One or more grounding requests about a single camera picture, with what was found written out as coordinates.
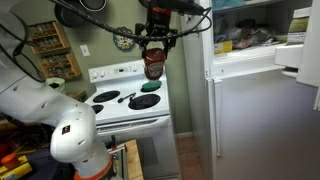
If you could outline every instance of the wooden floor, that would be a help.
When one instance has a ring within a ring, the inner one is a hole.
[[[205,180],[192,137],[177,138],[182,180]]]

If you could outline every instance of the wooden spice rack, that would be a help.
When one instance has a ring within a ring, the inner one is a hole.
[[[70,49],[70,42],[60,23],[55,21],[29,26],[29,41],[38,44],[31,47],[34,54],[45,54]]]
[[[43,57],[39,60],[39,65],[46,78],[72,79],[81,75],[81,70],[73,53]]]
[[[70,53],[68,37],[60,23],[50,21],[30,25],[28,40],[38,45],[31,49],[34,54],[42,56],[39,65],[45,78],[58,77],[68,80],[81,75],[74,54]]]

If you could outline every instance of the white robotic arm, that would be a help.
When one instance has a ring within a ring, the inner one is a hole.
[[[23,23],[8,11],[19,1],[1,1],[0,24],[25,39]],[[108,174],[112,159],[98,139],[93,109],[35,81],[18,68],[13,63],[13,53],[20,44],[0,28],[0,112],[25,123],[56,127],[51,154],[60,162],[73,164],[77,170],[75,179],[98,179]]]

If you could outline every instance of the oven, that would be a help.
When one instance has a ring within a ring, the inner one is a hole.
[[[143,60],[89,69],[89,76],[96,92],[86,103],[102,141],[136,139],[144,179],[180,179],[165,73],[147,91]]]

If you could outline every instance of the wall outlet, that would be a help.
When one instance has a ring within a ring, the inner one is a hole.
[[[88,46],[86,44],[85,45],[81,45],[80,49],[81,49],[81,52],[82,52],[83,56],[90,56],[90,52],[89,52]]]

